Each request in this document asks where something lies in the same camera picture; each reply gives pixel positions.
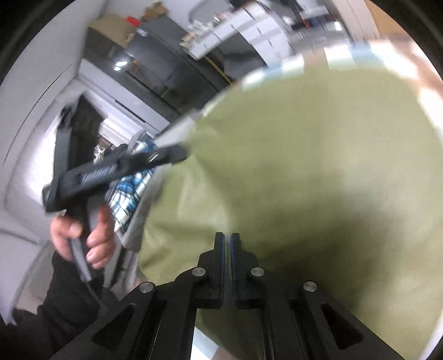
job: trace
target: finger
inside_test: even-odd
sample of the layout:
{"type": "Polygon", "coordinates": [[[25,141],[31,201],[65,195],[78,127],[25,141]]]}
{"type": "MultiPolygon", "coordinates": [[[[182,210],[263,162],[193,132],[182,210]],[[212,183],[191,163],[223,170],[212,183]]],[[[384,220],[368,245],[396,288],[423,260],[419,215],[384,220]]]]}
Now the finger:
{"type": "Polygon", "coordinates": [[[52,242],[54,244],[55,250],[60,254],[60,256],[67,260],[72,261],[71,247],[69,246],[68,240],[61,236],[52,237],[52,242]]]}
{"type": "Polygon", "coordinates": [[[114,228],[105,223],[99,223],[93,232],[88,236],[86,244],[88,247],[93,248],[94,246],[105,243],[106,241],[114,239],[114,228]]]}
{"type": "Polygon", "coordinates": [[[92,264],[92,267],[96,270],[101,269],[102,267],[104,267],[112,258],[112,255],[104,258],[103,260],[96,262],[95,264],[92,264]]]}
{"type": "Polygon", "coordinates": [[[86,260],[90,264],[95,264],[111,255],[114,252],[114,249],[115,243],[113,241],[105,242],[89,250],[88,254],[86,255],[86,260]]]}
{"type": "Polygon", "coordinates": [[[99,223],[112,222],[112,211],[109,205],[103,204],[100,206],[100,209],[98,209],[97,221],[99,223]]]}
{"type": "Polygon", "coordinates": [[[78,238],[82,234],[82,225],[68,216],[52,219],[50,226],[51,238],[78,238]]]}

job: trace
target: triangular cutout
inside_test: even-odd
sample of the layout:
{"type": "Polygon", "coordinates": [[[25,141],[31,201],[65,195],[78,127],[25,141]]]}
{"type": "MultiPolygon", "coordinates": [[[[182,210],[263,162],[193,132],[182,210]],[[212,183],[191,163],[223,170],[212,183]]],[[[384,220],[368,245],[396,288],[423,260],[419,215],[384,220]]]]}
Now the triangular cutout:
{"type": "Polygon", "coordinates": [[[111,351],[118,349],[123,335],[134,315],[134,306],[129,305],[114,320],[108,323],[103,329],[94,335],[92,341],[111,351]]]}
{"type": "Polygon", "coordinates": [[[363,341],[363,335],[343,319],[329,304],[322,305],[323,315],[340,350],[363,341]]]}

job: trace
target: black sleeve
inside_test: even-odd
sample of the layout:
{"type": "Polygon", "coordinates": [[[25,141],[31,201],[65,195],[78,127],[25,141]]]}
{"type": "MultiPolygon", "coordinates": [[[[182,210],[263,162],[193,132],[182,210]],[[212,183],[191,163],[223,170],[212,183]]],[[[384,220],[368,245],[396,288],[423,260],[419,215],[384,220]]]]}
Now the black sleeve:
{"type": "MultiPolygon", "coordinates": [[[[0,352],[9,353],[5,359],[49,359],[97,319],[99,305],[75,265],[54,253],[52,266],[54,275],[37,314],[7,326],[0,341],[0,352]]],[[[100,296],[103,277],[91,286],[100,296]]]]}

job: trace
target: green fabric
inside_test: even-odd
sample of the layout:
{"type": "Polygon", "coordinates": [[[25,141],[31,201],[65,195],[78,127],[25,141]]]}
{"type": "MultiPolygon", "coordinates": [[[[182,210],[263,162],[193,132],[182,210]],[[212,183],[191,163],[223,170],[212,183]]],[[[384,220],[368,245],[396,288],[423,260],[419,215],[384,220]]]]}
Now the green fabric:
{"type": "MultiPolygon", "coordinates": [[[[405,359],[443,304],[443,157],[408,85],[377,70],[305,70],[242,92],[202,119],[148,217],[140,267],[157,284],[196,265],[216,231],[261,266],[313,280],[405,359]]],[[[199,326],[253,359],[248,317],[199,326]]]]}

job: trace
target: red object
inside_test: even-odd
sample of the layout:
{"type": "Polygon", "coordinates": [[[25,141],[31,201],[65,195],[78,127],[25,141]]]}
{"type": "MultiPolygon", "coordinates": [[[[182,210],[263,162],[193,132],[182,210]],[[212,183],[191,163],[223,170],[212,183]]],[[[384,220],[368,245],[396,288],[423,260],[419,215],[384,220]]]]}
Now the red object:
{"type": "Polygon", "coordinates": [[[140,24],[141,24],[141,21],[140,21],[140,20],[138,20],[138,19],[136,19],[135,17],[132,17],[132,16],[128,16],[128,17],[126,18],[126,21],[127,21],[128,23],[134,25],[135,27],[139,27],[140,24]]]}

